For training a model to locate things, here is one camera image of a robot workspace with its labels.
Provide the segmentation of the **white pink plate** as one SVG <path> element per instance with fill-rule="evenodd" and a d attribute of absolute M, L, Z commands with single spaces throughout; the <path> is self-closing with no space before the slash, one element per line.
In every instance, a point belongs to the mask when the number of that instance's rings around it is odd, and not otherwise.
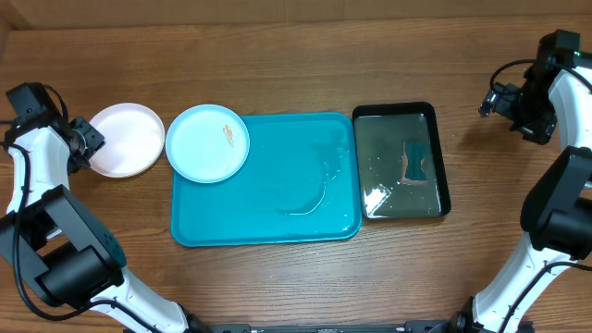
<path fill-rule="evenodd" d="M 105 145 L 90 159 L 91 168 L 109 178 L 136 176 L 150 168 L 165 145 L 165 127 L 150 108 L 134 103 L 111 105 L 90 121 Z"/>

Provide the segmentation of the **blue rimmed plate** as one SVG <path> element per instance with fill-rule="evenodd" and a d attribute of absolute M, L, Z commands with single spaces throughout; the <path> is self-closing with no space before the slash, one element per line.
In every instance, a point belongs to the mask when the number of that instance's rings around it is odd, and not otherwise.
<path fill-rule="evenodd" d="M 183 178 L 198 183 L 229 179 L 246 162 L 250 135 L 244 121 L 222 105 L 193 106 L 172 122 L 166 156 Z"/>

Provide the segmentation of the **green scrub sponge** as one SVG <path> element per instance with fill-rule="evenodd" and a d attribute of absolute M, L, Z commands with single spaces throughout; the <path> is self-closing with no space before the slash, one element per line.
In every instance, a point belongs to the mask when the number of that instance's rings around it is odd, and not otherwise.
<path fill-rule="evenodd" d="M 401 182 L 407 185 L 422 185 L 426 183 L 426 173 L 423 163 L 429 146 L 424 142 L 403 143 Z"/>

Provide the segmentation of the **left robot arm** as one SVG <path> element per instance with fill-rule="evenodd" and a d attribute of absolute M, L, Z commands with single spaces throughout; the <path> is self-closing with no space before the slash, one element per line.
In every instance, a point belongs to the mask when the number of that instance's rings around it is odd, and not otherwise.
<path fill-rule="evenodd" d="M 11 121 L 1 144 L 13 160 L 15 185 L 1 219 L 1 254 L 22 301 L 50 321 L 94 311 L 131 332 L 204 331 L 180 304 L 128 270 L 115 236 L 71 193 L 69 175 L 104 143 L 81 118 Z"/>

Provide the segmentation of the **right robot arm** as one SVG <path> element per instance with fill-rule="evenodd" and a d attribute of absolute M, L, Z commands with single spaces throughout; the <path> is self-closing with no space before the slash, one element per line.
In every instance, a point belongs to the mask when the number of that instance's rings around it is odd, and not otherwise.
<path fill-rule="evenodd" d="M 530 60 L 522 88 L 490 84 L 480 112 L 513 99 L 503 116 L 529 141 L 541 113 L 561 136 L 561 154 L 528 193 L 520 216 L 524 231 L 516 249 L 492 282 L 435 332 L 528 332 L 523 320 L 543 291 L 568 268 L 581 268 L 591 253 L 591 202 L 581 197 L 591 184 L 591 55 L 581 51 L 544 52 Z"/>

